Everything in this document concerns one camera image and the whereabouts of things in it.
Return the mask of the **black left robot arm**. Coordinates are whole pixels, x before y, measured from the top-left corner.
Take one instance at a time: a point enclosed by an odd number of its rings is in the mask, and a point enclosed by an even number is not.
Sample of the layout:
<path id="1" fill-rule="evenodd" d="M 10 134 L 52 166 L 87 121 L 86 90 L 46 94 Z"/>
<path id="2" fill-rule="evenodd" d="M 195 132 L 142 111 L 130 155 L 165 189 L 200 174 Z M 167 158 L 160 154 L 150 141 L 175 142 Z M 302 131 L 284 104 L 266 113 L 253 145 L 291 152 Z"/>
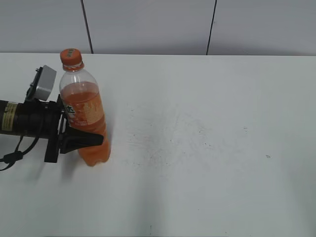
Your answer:
<path id="1" fill-rule="evenodd" d="M 2 171 L 22 160 L 37 144 L 39 139 L 47 139 L 44 161 L 56 163 L 59 156 L 59 135 L 66 119 L 65 109 L 58 96 L 57 101 L 44 102 L 39 99 L 13 103 L 0 102 L 1 134 L 19 136 L 14 152 L 4 155 L 1 162 L 7 164 Z"/>

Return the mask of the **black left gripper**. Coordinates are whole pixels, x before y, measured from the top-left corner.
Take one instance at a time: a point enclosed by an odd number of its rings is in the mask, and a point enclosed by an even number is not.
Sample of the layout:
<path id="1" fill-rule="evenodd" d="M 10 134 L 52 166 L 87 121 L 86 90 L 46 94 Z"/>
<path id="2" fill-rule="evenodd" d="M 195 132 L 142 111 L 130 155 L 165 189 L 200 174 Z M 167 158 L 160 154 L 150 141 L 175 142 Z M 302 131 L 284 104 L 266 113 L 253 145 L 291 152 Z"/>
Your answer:
<path id="1" fill-rule="evenodd" d="M 64 122 L 65 111 L 60 94 L 56 102 L 38 101 L 37 109 L 40 115 L 39 138 L 47 139 L 44 162 L 56 163 L 59 153 L 66 154 L 103 144 L 103 135 L 77 130 L 68 125 L 61 133 L 63 125 L 60 122 Z"/>

